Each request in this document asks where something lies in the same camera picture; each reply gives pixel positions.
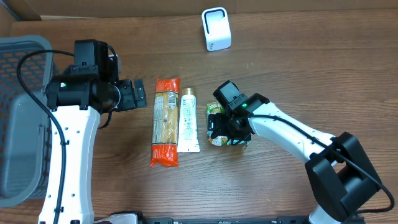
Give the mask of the white tube gold cap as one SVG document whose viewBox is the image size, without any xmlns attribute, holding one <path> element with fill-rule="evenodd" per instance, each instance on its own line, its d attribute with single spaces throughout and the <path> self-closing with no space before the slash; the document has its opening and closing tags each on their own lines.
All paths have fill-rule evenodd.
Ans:
<svg viewBox="0 0 398 224">
<path fill-rule="evenodd" d="M 197 126 L 197 98 L 193 88 L 184 88 L 180 98 L 178 153 L 200 152 Z"/>
</svg>

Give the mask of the orange spaghetti packet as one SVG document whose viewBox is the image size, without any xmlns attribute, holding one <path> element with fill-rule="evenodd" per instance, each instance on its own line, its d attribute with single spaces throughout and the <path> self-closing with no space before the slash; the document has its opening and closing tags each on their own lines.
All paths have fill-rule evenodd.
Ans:
<svg viewBox="0 0 398 224">
<path fill-rule="evenodd" d="M 178 166 L 180 79 L 158 79 L 155 87 L 150 166 Z"/>
</svg>

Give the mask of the teal snack packet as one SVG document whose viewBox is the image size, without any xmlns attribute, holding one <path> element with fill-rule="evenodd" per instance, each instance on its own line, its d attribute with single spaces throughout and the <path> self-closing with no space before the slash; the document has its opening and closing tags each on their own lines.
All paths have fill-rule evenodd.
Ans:
<svg viewBox="0 0 398 224">
<path fill-rule="evenodd" d="M 244 140 L 240 140 L 240 139 L 229 139 L 226 142 L 227 146 L 238 146 L 241 144 L 249 144 L 249 141 L 244 141 Z"/>
</svg>

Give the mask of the green juice carton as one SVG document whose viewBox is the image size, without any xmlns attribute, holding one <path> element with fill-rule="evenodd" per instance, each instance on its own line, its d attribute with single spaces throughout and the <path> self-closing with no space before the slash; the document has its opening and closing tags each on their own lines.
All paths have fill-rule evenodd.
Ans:
<svg viewBox="0 0 398 224">
<path fill-rule="evenodd" d="M 211 138 L 216 124 L 215 114 L 217 113 L 224 113 L 224 109 L 218 102 L 211 102 L 206 105 L 207 138 L 214 146 L 227 146 L 229 145 L 229 140 L 226 136 L 217 136 L 214 139 Z"/>
</svg>

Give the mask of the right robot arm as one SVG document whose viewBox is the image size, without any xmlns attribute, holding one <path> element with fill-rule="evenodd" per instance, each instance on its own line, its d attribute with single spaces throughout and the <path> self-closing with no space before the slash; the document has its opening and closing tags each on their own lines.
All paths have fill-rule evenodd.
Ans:
<svg viewBox="0 0 398 224">
<path fill-rule="evenodd" d="M 344 223 L 376 194 L 381 182 L 358 139 L 317 131 L 278 109 L 258 93 L 214 92 L 224 108 L 213 134 L 242 141 L 255 134 L 291 153 L 304 166 L 317 208 L 310 223 Z"/>
</svg>

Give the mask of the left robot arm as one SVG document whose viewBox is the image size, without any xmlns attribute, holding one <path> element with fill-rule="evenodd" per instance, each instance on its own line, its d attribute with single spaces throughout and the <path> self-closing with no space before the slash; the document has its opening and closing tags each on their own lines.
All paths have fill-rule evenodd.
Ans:
<svg viewBox="0 0 398 224">
<path fill-rule="evenodd" d="M 46 86 L 52 119 L 47 194 L 39 223 L 93 223 L 91 170 L 100 117 L 146 106 L 142 80 L 59 75 Z"/>
</svg>

